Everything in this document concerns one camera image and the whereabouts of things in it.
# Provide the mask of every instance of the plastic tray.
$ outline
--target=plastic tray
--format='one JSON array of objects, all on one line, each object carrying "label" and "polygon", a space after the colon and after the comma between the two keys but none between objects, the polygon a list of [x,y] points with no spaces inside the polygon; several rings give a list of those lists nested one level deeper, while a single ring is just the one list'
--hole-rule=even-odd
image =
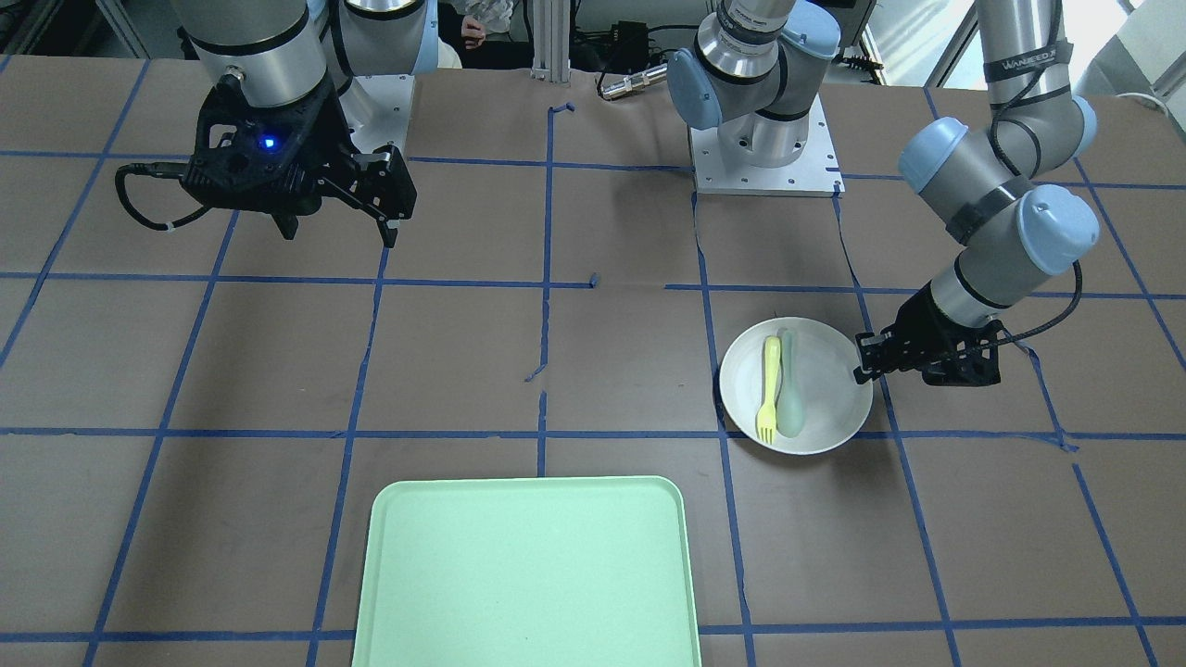
[{"label": "plastic tray", "polygon": [[398,482],[371,510],[353,667],[700,667],[663,477]]}]

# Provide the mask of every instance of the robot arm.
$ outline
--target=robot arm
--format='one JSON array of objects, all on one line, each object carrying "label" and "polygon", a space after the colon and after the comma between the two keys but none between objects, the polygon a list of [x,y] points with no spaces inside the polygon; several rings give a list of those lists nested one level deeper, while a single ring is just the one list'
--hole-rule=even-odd
[{"label": "robot arm", "polygon": [[[415,186],[396,146],[365,146],[371,153],[355,146],[338,96],[355,74],[434,69],[435,2],[173,0],[173,7],[215,87],[189,163],[120,169],[116,192],[128,212],[171,230],[210,208],[260,211],[293,239],[298,216],[334,197],[374,218],[383,244],[394,246]],[[128,201],[132,174],[180,180],[203,208],[154,223]]]},{"label": "robot arm", "polygon": [[725,0],[671,58],[668,88],[683,120],[721,127],[740,161],[785,166],[808,142],[811,104],[839,43],[836,20],[810,2]]},{"label": "robot arm", "polygon": [[[996,348],[1070,315],[1078,260],[1099,223],[1065,188],[1029,179],[1078,155],[1095,135],[1085,100],[1071,96],[1061,0],[977,0],[993,121],[969,132],[944,117],[910,141],[906,182],[967,248],[898,311],[880,335],[857,336],[857,382],[918,369],[938,386],[1000,382]],[[1035,330],[1000,337],[996,316],[1067,268],[1076,300]]]},{"label": "robot arm", "polygon": [[[1099,234],[1083,199],[1031,179],[1078,155],[1095,135],[1091,107],[1070,93],[1061,0],[976,0],[993,121],[969,132],[939,119],[906,146],[899,170],[967,248],[880,335],[857,336],[857,382],[917,369],[931,385],[1000,382],[996,316],[1072,266]],[[804,115],[836,53],[839,28],[795,0],[723,0],[668,69],[676,109],[695,129],[745,114],[725,148],[759,167],[795,161]]]}]

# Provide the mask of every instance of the plastic fork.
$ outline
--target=plastic fork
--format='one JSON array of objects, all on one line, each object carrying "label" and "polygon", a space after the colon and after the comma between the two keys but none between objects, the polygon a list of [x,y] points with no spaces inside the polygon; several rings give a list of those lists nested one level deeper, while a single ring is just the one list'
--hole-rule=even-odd
[{"label": "plastic fork", "polygon": [[767,445],[774,444],[774,431],[778,428],[774,396],[778,393],[782,351],[783,343],[778,336],[766,336],[766,342],[761,345],[761,407],[758,408],[758,439]]}]

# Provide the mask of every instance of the metal pole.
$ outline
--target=metal pole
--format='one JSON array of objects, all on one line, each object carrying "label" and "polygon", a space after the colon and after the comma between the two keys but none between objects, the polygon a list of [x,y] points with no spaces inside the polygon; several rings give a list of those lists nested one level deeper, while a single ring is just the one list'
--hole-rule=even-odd
[{"label": "metal pole", "polygon": [[128,12],[123,8],[121,0],[96,0],[95,4],[98,5],[98,11],[107,18],[107,23],[111,25],[111,32],[115,33],[116,39],[127,46],[134,57],[141,59],[151,57],[148,47],[145,46],[140,33],[136,32],[136,26],[132,24],[132,18],[128,17]]},{"label": "metal pole", "polygon": [[531,23],[535,57],[531,76],[550,83],[568,83],[569,0],[535,0]]},{"label": "metal pole", "polygon": [[948,42],[948,47],[943,50],[939,62],[935,63],[931,76],[926,77],[926,83],[923,85],[926,88],[943,88],[946,85],[948,80],[951,78],[951,72],[956,69],[956,64],[959,63],[959,58],[963,57],[977,32],[980,32],[980,20],[976,18],[976,5],[973,4],[968,7],[968,13],[959,21],[959,27],[951,36],[951,42]]}]

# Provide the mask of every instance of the person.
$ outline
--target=person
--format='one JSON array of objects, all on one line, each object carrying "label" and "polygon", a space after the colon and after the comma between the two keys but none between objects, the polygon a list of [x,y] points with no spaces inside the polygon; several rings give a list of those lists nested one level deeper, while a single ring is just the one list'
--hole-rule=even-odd
[{"label": "person", "polygon": [[486,39],[486,26],[471,15],[461,15],[448,2],[438,2],[438,24],[441,42],[448,44],[461,58],[461,66],[484,70],[515,70],[531,66],[533,51],[528,44],[492,42]]}]

